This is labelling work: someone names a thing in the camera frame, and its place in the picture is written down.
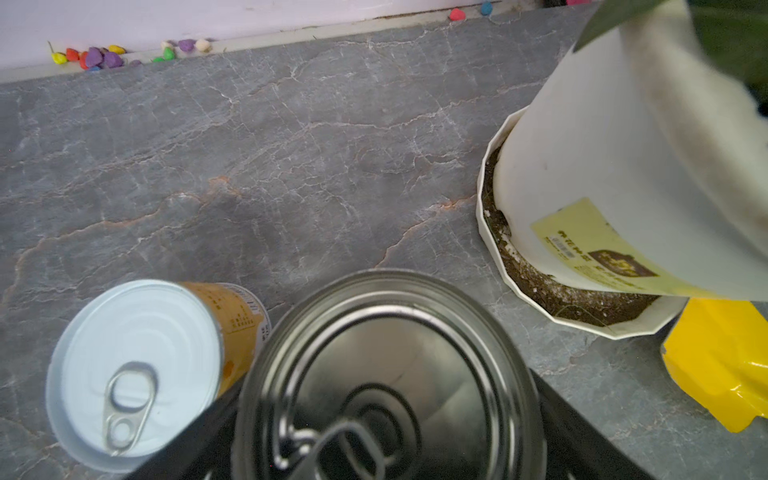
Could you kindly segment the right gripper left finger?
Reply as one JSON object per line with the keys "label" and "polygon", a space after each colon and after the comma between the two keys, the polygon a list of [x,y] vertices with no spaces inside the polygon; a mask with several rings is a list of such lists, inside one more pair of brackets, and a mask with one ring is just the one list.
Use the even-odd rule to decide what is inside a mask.
{"label": "right gripper left finger", "polygon": [[126,479],[231,479],[231,447],[244,380]]}

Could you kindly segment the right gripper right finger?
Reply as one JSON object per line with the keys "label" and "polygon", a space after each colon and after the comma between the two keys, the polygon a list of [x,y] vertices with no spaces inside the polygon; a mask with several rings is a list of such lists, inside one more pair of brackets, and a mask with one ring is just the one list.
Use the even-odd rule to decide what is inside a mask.
{"label": "right gripper right finger", "polygon": [[547,479],[652,479],[537,373],[531,375],[546,438]]}

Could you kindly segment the blue soup can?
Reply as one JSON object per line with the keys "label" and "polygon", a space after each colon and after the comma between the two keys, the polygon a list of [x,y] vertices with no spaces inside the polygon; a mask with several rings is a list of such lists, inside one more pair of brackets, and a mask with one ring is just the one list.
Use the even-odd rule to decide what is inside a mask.
{"label": "blue soup can", "polygon": [[541,479],[537,391],[461,290],[369,270],[284,315],[245,378],[236,479]]}

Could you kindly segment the orange label small can rear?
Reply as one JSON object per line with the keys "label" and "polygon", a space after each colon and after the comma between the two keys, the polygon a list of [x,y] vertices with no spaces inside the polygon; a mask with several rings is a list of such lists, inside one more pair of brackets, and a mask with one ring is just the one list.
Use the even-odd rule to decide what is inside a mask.
{"label": "orange label small can rear", "polygon": [[135,280],[83,307],[52,354],[45,405],[79,463],[130,473],[250,369],[271,333],[263,303],[231,283]]}

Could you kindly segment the white plant saucer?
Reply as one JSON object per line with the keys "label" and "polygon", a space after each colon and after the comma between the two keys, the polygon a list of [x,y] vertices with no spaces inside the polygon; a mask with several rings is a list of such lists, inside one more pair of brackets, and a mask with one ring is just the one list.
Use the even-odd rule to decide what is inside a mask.
{"label": "white plant saucer", "polygon": [[523,110],[509,115],[490,141],[477,181],[479,233],[513,293],[548,320],[611,340],[653,335],[678,317],[688,299],[576,289],[536,270],[514,248],[510,227],[496,207],[493,174],[501,147]]}

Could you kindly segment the yellow toy shovel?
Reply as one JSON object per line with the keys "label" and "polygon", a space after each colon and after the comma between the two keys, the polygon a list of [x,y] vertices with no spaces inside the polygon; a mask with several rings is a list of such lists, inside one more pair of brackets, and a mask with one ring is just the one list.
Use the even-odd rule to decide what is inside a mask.
{"label": "yellow toy shovel", "polygon": [[767,417],[767,319],[753,303],[689,300],[661,351],[672,380],[729,432]]}

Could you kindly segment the potted green plant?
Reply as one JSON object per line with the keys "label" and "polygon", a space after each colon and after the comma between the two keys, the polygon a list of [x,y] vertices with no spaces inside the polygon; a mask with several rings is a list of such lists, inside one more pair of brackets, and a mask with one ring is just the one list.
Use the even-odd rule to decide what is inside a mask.
{"label": "potted green plant", "polygon": [[581,289],[763,301],[767,121],[666,1],[571,47],[493,176],[514,248]]}

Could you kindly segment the coloured beads on edge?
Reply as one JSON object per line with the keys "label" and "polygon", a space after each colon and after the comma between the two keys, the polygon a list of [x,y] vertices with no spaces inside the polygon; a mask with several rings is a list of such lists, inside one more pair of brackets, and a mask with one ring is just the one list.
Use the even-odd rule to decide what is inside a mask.
{"label": "coloured beads on edge", "polygon": [[[545,8],[572,7],[576,5],[589,5],[594,1],[543,1]],[[486,18],[492,16],[493,4],[484,2],[481,5],[481,14]],[[466,12],[454,8],[448,15],[450,22],[461,22],[466,20]],[[173,41],[164,41],[161,44],[161,54],[152,58],[152,62],[170,61],[176,58],[175,48],[178,48],[186,55],[194,53],[207,54],[211,52],[213,46],[207,39],[181,39],[174,43]],[[78,62],[80,68],[86,71],[120,68],[125,65],[124,56],[127,50],[120,45],[110,45],[108,47],[88,47],[84,50],[67,48],[64,52],[52,51],[51,57],[55,64],[63,65],[66,63]]]}

